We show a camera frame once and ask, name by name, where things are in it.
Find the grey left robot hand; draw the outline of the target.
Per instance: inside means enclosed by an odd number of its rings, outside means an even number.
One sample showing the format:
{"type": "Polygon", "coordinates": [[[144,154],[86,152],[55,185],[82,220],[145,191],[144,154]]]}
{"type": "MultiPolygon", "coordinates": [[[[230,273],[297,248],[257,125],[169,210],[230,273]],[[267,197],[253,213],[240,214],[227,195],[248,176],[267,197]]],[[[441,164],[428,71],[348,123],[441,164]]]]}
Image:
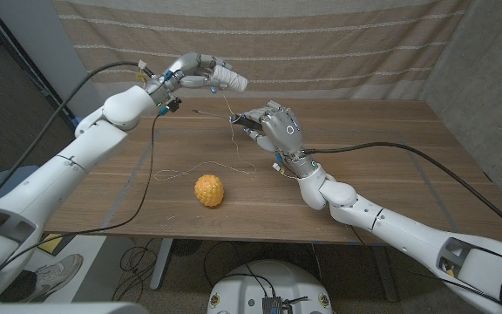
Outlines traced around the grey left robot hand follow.
{"type": "Polygon", "coordinates": [[[227,83],[214,77],[217,69],[232,71],[233,66],[212,55],[190,52],[177,58],[159,76],[152,77],[146,92],[159,105],[165,104],[182,87],[227,87],[227,83]]]}

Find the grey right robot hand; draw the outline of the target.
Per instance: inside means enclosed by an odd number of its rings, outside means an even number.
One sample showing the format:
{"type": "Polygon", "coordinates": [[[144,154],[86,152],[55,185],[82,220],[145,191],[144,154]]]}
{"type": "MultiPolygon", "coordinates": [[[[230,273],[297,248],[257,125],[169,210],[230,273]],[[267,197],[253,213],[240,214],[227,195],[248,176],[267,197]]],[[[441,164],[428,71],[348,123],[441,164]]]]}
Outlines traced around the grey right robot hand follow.
{"type": "Polygon", "coordinates": [[[243,131],[261,148],[297,161],[304,156],[301,123],[294,112],[273,100],[265,106],[229,117],[231,124],[243,131]]]}

